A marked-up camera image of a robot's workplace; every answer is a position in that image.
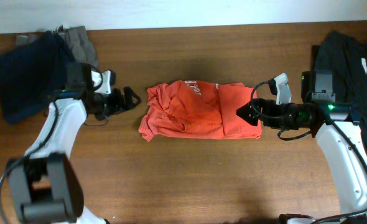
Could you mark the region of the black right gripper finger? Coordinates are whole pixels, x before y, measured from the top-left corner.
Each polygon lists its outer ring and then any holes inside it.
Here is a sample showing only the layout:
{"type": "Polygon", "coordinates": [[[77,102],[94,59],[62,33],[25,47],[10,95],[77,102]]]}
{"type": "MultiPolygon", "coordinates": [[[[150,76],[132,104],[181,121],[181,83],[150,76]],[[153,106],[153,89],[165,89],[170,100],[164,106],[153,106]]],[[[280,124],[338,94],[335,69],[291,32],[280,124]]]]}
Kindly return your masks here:
{"type": "Polygon", "coordinates": [[[238,108],[236,114],[259,114],[259,103],[250,101],[238,108]]]}
{"type": "Polygon", "coordinates": [[[257,126],[259,124],[259,118],[258,115],[256,114],[240,114],[239,117],[241,119],[243,119],[245,122],[247,122],[248,124],[250,124],[251,126],[257,126]]]}

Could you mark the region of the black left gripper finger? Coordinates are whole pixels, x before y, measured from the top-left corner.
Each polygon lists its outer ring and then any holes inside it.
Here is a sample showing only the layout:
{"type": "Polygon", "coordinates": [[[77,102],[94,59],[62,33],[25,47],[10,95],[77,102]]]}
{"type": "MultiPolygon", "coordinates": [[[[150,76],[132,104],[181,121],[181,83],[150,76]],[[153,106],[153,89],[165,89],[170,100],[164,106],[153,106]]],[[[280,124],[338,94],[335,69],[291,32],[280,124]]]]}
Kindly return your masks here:
{"type": "Polygon", "coordinates": [[[135,102],[133,102],[132,99],[126,100],[125,110],[126,111],[133,110],[134,108],[136,108],[140,104],[141,104],[141,99],[138,99],[135,102]]]}
{"type": "Polygon", "coordinates": [[[125,101],[141,101],[141,98],[132,90],[131,87],[123,88],[125,101]]]}

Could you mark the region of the red orange t-shirt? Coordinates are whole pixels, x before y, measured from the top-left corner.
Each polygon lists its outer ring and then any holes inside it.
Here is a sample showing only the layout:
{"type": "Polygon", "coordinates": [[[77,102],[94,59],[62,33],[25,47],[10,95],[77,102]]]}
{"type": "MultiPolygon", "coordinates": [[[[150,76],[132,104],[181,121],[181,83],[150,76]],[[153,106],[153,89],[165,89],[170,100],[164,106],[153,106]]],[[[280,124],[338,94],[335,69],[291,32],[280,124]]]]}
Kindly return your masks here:
{"type": "Polygon", "coordinates": [[[252,88],[242,83],[218,84],[179,80],[147,89],[149,110],[139,133],[146,141],[156,135],[187,139],[259,139],[254,126],[236,115],[250,101],[252,88]]]}

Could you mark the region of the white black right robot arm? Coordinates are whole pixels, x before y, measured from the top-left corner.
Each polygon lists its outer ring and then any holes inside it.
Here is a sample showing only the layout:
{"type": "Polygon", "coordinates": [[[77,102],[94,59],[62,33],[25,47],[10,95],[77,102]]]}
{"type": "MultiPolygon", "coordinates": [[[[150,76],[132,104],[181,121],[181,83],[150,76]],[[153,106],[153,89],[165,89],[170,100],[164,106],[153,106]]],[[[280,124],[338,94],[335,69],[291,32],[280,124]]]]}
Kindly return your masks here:
{"type": "Polygon", "coordinates": [[[238,108],[237,116],[252,126],[284,131],[306,128],[316,139],[333,177],[340,214],[313,218],[282,214],[279,223],[367,223],[367,154],[361,137],[360,120],[349,103],[336,100],[333,75],[327,70],[311,70],[301,76],[301,104],[291,101],[285,73],[265,82],[275,100],[250,96],[238,108]]]}

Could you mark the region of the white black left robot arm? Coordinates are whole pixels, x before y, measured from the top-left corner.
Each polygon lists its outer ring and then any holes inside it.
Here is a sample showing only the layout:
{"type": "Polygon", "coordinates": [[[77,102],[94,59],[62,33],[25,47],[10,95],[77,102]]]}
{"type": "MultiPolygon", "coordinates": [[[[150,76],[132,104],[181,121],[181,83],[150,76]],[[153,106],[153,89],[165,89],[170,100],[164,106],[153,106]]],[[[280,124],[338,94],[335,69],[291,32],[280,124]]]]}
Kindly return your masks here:
{"type": "Polygon", "coordinates": [[[11,159],[3,174],[20,223],[107,223],[85,207],[69,161],[88,115],[98,121],[133,110],[141,98],[128,86],[112,88],[116,74],[87,63],[67,65],[64,89],[57,90],[37,139],[24,156],[11,159]]]}

